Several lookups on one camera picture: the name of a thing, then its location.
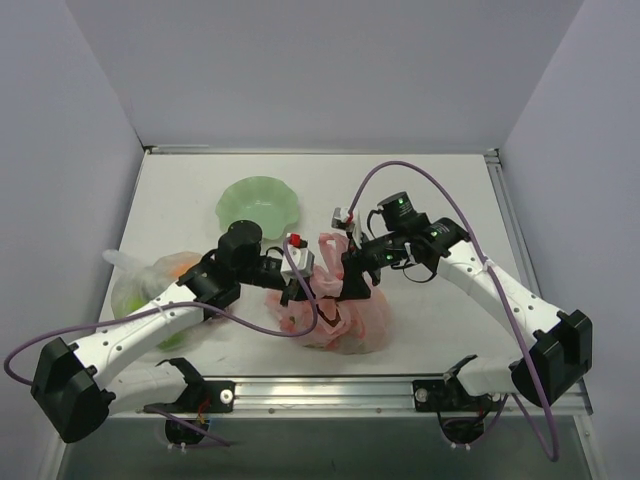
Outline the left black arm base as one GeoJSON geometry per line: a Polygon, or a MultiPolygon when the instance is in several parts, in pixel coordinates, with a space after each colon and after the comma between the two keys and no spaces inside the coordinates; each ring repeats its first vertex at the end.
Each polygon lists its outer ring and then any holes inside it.
{"type": "Polygon", "coordinates": [[[172,358],[158,363],[158,366],[163,365],[176,368],[186,387],[175,401],[145,405],[143,412],[160,415],[165,419],[164,435],[169,445],[182,452],[231,447],[231,441],[211,431],[208,415],[233,411],[235,383],[230,380],[207,381],[185,358],[172,358]]]}

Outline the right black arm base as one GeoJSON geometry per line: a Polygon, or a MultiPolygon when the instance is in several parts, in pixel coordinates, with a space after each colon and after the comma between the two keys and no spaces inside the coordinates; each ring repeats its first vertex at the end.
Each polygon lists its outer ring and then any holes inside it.
{"type": "Polygon", "coordinates": [[[476,355],[469,355],[445,373],[412,381],[414,409],[434,413],[445,440],[454,450],[470,451],[499,420],[507,395],[470,395],[458,380],[458,374],[476,355]]]}

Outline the pink plastic bag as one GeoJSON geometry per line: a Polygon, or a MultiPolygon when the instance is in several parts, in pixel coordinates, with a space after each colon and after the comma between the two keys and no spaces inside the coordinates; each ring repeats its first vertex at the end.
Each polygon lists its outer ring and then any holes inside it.
{"type": "Polygon", "coordinates": [[[325,265],[315,266],[311,277],[311,289],[318,295],[318,322],[312,332],[300,334],[313,320],[308,300],[291,301],[282,306],[279,292],[270,290],[266,295],[265,305],[280,330],[303,347],[351,355],[380,351],[389,343],[392,313],[379,288],[372,286],[368,299],[336,299],[343,286],[341,255],[347,245],[347,237],[338,233],[319,236],[318,246],[325,265]]]}

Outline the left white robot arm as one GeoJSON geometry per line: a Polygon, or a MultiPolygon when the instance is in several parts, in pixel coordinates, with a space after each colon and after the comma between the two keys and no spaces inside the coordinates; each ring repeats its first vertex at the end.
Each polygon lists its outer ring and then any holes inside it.
{"type": "Polygon", "coordinates": [[[50,334],[40,351],[31,395],[65,443],[96,431],[112,414],[137,407],[179,413],[229,408],[228,388],[210,387],[184,358],[138,372],[128,366],[170,337],[207,317],[228,317],[244,285],[278,290],[286,301],[312,298],[314,256],[297,234],[286,236],[280,257],[262,250],[254,222],[234,222],[207,252],[163,292],[129,316],[97,325],[68,343],[50,334]]]}

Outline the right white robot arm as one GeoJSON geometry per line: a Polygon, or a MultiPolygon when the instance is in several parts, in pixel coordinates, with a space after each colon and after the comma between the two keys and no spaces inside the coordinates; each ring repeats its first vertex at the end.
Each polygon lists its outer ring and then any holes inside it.
{"type": "Polygon", "coordinates": [[[430,221],[407,193],[381,201],[387,234],[368,238],[359,216],[335,209],[332,226],[346,232],[341,256],[343,300],[369,297],[385,267],[425,266],[475,301],[522,347],[514,357],[468,356],[443,385],[446,402],[465,409],[488,394],[519,394],[542,407],[553,405],[592,367],[593,324],[581,311],[566,313],[546,302],[474,249],[470,234],[453,220],[430,221]]]}

